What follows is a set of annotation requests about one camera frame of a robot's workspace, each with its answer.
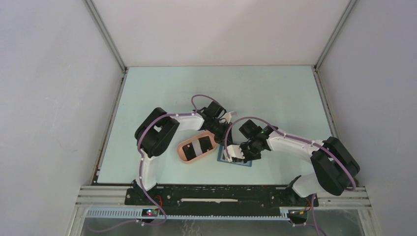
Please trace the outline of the blue card holder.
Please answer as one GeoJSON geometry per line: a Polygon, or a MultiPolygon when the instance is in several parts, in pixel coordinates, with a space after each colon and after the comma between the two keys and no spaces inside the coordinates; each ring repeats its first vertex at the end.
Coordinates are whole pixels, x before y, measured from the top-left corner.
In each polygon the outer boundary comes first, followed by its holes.
{"type": "Polygon", "coordinates": [[[245,166],[245,167],[251,167],[252,166],[252,161],[248,161],[248,162],[245,163],[241,159],[238,159],[237,162],[229,162],[226,155],[225,155],[224,149],[225,149],[224,146],[222,146],[222,145],[219,146],[218,157],[217,157],[218,162],[222,162],[222,163],[226,163],[226,164],[239,165],[239,166],[245,166]]]}

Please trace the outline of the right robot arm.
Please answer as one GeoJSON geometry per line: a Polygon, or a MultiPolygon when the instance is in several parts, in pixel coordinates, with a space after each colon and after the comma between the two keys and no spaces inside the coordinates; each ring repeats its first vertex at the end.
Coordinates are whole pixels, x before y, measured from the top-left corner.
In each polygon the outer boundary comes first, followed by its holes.
{"type": "Polygon", "coordinates": [[[263,151],[282,151],[313,167],[313,173],[298,176],[289,184],[286,199],[291,205],[298,206],[306,197],[319,192],[340,196],[356,186],[355,177],[360,172],[360,166],[336,137],[330,136],[324,141],[311,140],[286,133],[276,126],[262,128],[250,119],[239,131],[247,142],[239,145],[234,158],[252,161],[260,159],[263,151]]]}

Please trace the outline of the pink oval tray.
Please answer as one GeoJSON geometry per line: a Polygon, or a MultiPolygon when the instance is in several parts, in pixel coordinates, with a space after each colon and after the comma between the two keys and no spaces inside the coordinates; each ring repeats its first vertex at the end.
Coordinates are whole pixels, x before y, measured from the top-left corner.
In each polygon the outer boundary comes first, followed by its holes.
{"type": "Polygon", "coordinates": [[[217,146],[218,146],[218,144],[214,141],[214,135],[213,135],[212,133],[208,132],[208,131],[204,131],[204,132],[202,132],[202,133],[200,133],[200,134],[198,134],[198,135],[196,135],[196,136],[194,136],[194,137],[191,137],[191,138],[189,138],[189,139],[187,139],[187,140],[185,140],[185,141],[181,142],[181,143],[177,146],[177,154],[178,154],[178,156],[179,156],[180,160],[181,160],[183,163],[185,163],[185,164],[191,164],[191,163],[193,163],[193,162],[196,162],[196,161],[198,161],[198,160],[200,160],[200,159],[202,159],[202,158],[204,158],[204,157],[208,156],[209,154],[214,153],[214,151],[217,149],[217,146]],[[210,136],[211,142],[212,142],[212,144],[213,144],[213,149],[212,149],[211,151],[209,151],[209,152],[206,152],[205,154],[201,155],[201,156],[200,156],[200,157],[198,157],[198,158],[195,158],[195,159],[193,159],[193,160],[191,160],[191,161],[185,161],[185,160],[184,160],[184,158],[183,158],[183,153],[182,153],[182,150],[181,150],[181,146],[182,146],[182,145],[184,145],[184,144],[186,144],[186,143],[188,143],[188,142],[190,142],[190,141],[192,141],[193,139],[196,139],[196,138],[199,138],[199,137],[203,137],[203,136],[210,136]]]}

